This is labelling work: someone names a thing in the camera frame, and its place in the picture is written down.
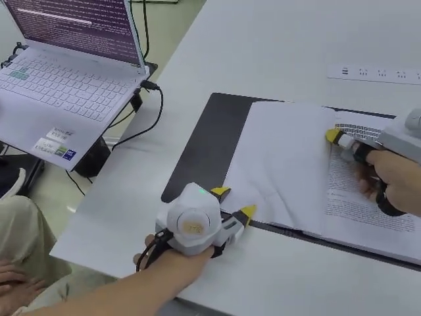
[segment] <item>laptop keyboard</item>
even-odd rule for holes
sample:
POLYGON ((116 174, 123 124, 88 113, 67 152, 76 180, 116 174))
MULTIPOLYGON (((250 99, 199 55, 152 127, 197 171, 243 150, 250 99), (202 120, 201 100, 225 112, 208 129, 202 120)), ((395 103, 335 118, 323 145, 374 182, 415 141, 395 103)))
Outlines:
POLYGON ((0 72, 0 89, 101 122, 123 97, 122 82, 43 59, 22 59, 0 72))
POLYGON ((358 137, 363 140, 377 140, 382 132, 381 130, 375 128, 351 124, 335 124, 335 127, 341 129, 348 135, 358 137))

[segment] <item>laptop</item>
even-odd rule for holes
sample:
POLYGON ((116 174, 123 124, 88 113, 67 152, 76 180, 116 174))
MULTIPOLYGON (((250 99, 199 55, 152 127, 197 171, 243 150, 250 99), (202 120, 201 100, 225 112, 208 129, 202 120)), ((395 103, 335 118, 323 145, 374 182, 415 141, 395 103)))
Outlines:
POLYGON ((125 0, 6 0, 29 48, 0 71, 0 140, 68 171, 149 77, 125 0))

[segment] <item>electrical outlet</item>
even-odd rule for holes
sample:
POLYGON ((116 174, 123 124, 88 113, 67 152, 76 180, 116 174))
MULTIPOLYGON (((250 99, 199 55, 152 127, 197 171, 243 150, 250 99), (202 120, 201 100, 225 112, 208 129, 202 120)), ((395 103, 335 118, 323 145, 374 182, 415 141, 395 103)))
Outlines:
POLYGON ((421 85, 421 70, 373 66, 330 65, 328 78, 421 85))

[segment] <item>laptop screen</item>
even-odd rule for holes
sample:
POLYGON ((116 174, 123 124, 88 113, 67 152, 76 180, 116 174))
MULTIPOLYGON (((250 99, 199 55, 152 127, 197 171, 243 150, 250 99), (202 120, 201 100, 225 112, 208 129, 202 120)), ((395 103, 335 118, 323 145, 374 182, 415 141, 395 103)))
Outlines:
POLYGON ((24 37, 139 65, 125 0, 5 0, 24 37))

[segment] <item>human hand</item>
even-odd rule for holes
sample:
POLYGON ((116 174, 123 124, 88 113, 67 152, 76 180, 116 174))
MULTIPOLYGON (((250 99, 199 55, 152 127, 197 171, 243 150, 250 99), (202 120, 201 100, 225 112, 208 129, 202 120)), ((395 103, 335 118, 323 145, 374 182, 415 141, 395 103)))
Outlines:
POLYGON ((45 288, 45 281, 38 279, 13 286, 0 297, 0 315, 12 315, 19 307, 28 306, 45 288))
POLYGON ((13 284, 28 281, 25 272, 9 260, 0 260, 0 296, 12 289, 13 284))
MULTIPOLYGON (((149 245, 153 241, 154 236, 148 235, 145 239, 145 245, 149 245)), ((166 276, 166 284, 174 287, 174 296, 181 292, 184 288, 193 283, 202 273, 208 260, 213 256, 214 248, 209 247, 204 252, 193 257, 186 257, 175 250, 167 250, 164 252, 146 271, 154 271, 166 276)), ((136 264, 140 254, 134 256, 136 264)), ((141 270, 146 266, 148 256, 141 262, 141 270)))
MULTIPOLYGON (((421 217, 421 166, 390 151, 371 151, 366 158, 386 184, 386 197, 396 209, 421 217)), ((356 172, 361 192, 376 200, 375 181, 370 169, 359 165, 356 172)))

